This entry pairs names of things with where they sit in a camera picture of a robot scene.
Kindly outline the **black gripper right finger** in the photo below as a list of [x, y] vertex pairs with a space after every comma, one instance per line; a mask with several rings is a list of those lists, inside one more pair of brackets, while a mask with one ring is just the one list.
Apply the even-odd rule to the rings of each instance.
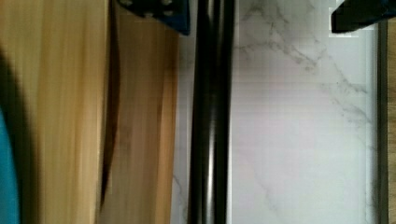
[[332, 32], [354, 32], [395, 16], [396, 0], [345, 0], [331, 15]]

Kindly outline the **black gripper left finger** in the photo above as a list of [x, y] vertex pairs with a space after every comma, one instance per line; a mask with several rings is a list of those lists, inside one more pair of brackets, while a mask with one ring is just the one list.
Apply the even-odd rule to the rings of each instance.
[[116, 0], [138, 17], [152, 17], [181, 35], [191, 33], [190, 0]]

